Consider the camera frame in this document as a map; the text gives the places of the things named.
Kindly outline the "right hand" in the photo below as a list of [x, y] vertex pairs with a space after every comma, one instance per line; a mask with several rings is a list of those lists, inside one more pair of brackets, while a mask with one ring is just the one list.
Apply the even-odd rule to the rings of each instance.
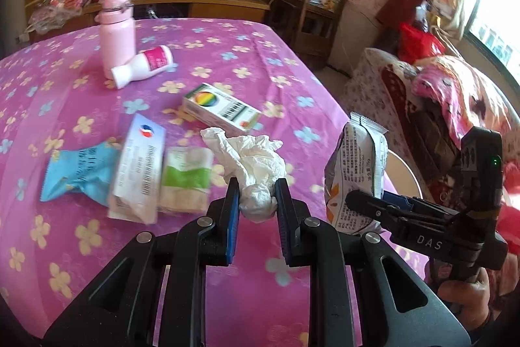
[[474, 283], [448, 280], [443, 282], [437, 295], [440, 299], [460, 306], [457, 319], [467, 331], [474, 331], [484, 325], [490, 316], [490, 287], [488, 273], [484, 268]]

